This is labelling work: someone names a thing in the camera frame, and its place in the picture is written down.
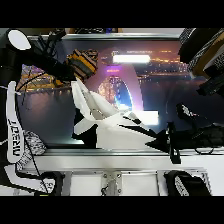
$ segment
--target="yellow and black striped cloth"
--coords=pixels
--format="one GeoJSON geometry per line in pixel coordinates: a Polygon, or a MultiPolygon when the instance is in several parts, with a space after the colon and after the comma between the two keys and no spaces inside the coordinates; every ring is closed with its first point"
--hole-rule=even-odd
{"type": "Polygon", "coordinates": [[[67,56],[66,63],[75,69],[75,76],[84,82],[86,79],[96,74],[98,61],[98,51],[75,49],[67,56]]]}

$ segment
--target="robotic arm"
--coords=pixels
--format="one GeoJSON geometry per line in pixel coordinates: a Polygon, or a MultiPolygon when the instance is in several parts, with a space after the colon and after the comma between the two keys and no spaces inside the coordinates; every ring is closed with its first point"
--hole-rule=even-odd
{"type": "Polygon", "coordinates": [[[35,65],[60,81],[76,80],[73,68],[58,62],[46,48],[36,47],[17,29],[8,29],[0,38],[0,185],[58,195],[62,187],[59,172],[28,175],[19,173],[15,165],[27,143],[15,106],[15,94],[20,94],[16,92],[16,86],[21,78],[22,65],[35,65]]]}

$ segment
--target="metal bracket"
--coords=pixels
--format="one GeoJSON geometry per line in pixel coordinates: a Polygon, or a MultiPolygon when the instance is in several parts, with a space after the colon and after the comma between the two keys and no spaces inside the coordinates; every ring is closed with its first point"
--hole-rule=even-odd
{"type": "Polygon", "coordinates": [[[103,172],[101,193],[102,196],[120,196],[122,194],[122,173],[103,172]]]}

